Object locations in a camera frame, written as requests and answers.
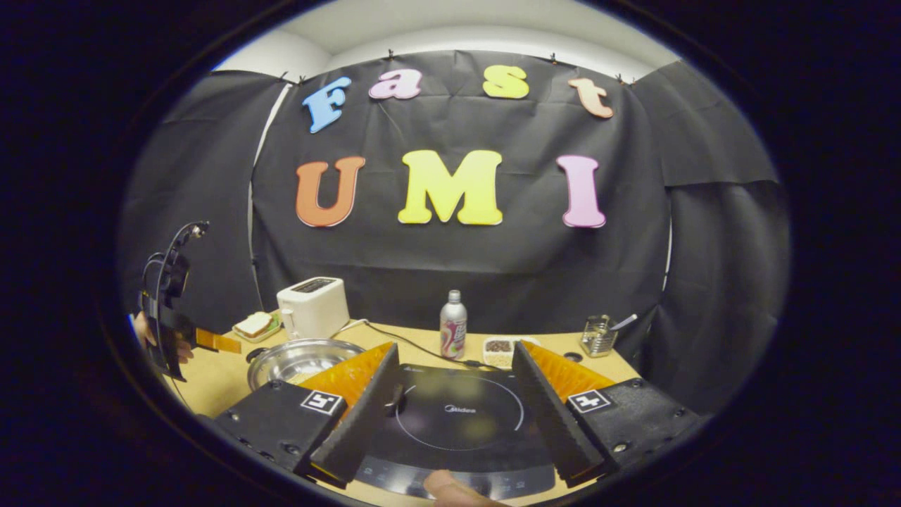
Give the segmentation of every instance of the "white toaster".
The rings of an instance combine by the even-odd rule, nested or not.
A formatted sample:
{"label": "white toaster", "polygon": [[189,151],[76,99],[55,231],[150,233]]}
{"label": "white toaster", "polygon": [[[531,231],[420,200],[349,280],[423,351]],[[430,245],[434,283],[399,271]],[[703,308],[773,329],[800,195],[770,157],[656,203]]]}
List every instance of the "white toaster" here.
{"label": "white toaster", "polygon": [[[344,280],[317,276],[301,281],[276,294],[278,308],[290,309],[296,336],[289,338],[328,338],[350,320]],[[285,327],[290,331],[291,322]]]}

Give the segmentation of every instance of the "wooden table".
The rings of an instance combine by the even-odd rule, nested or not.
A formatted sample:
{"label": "wooden table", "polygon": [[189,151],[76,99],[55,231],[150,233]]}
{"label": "wooden table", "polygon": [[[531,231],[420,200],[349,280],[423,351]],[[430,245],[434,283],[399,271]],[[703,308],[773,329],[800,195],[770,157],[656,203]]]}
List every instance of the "wooden table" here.
{"label": "wooden table", "polygon": [[[385,326],[376,323],[374,323],[374,326],[406,337],[413,340],[419,346],[423,346],[436,353],[438,352],[439,334],[437,329],[413,329],[409,327]],[[237,338],[237,336],[231,332],[226,334],[226,336]],[[482,345],[485,339],[490,336],[493,335],[467,334],[466,347],[461,359],[476,359],[481,361]],[[530,335],[530,337],[539,340],[541,346],[544,348],[561,355],[567,352],[583,353],[578,344],[579,336],[579,332],[554,335]],[[459,364],[442,361],[441,359],[428,355],[401,340],[385,336],[364,325],[351,327],[350,329],[342,331],[334,338],[356,344],[365,349],[379,346],[387,341],[393,341],[397,342],[397,352],[401,363],[421,364],[443,368],[465,368],[465,366]],[[275,335],[270,336],[257,344],[241,340],[241,354],[231,354],[227,352],[216,353],[202,348],[195,348],[193,351],[195,355],[194,359],[188,364],[182,364],[181,366],[182,374],[187,379],[187,383],[177,383],[178,390],[184,397],[187,406],[193,412],[204,414],[209,417],[216,417],[250,394],[250,387],[247,384],[248,364],[244,359],[247,353],[258,347],[277,346],[285,343],[286,340],[287,333],[284,329],[281,329]],[[613,352],[606,357],[598,357],[595,359],[585,357],[582,364],[617,383],[640,376],[616,352]],[[576,488],[568,488],[557,477],[557,483],[552,489],[546,492],[504,500],[504,503],[507,505],[519,506],[543,502],[558,498],[567,493],[572,493],[580,487],[585,487],[589,484],[592,483],[588,482]],[[345,494],[351,498],[362,500],[363,502],[386,507],[416,507],[426,505],[432,506],[434,504],[434,501],[432,500],[391,493],[375,486],[361,483],[360,481],[351,482],[348,484],[346,490],[339,490],[327,484],[324,484],[323,487]]]}

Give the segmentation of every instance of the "bread slice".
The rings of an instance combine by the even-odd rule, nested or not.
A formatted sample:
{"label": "bread slice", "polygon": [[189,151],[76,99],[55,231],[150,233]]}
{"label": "bread slice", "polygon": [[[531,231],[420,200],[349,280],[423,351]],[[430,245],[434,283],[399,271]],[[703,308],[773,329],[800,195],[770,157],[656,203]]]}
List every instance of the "bread slice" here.
{"label": "bread slice", "polygon": [[269,324],[272,323],[272,316],[265,311],[258,311],[253,315],[245,318],[241,322],[234,325],[235,329],[248,338],[255,338],[262,335]]}

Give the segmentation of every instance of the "black cooktop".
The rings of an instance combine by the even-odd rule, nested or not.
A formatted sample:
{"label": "black cooktop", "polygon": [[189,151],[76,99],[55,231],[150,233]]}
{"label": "black cooktop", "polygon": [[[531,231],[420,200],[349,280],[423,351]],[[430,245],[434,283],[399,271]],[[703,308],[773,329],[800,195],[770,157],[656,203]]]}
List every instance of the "black cooktop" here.
{"label": "black cooktop", "polygon": [[405,399],[379,424],[356,479],[427,497],[422,480],[450,469],[496,500],[554,485],[554,468],[510,372],[401,365]]}

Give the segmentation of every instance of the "metal bowl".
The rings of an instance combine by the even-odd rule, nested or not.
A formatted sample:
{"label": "metal bowl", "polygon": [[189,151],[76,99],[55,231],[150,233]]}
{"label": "metal bowl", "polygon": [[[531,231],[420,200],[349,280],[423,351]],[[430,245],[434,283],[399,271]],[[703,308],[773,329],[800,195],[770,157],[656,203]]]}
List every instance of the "metal bowl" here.
{"label": "metal bowl", "polygon": [[274,380],[300,383],[323,370],[365,350],[341,340],[308,338],[291,340],[272,348],[258,348],[247,354],[250,368],[247,384],[251,391]]}

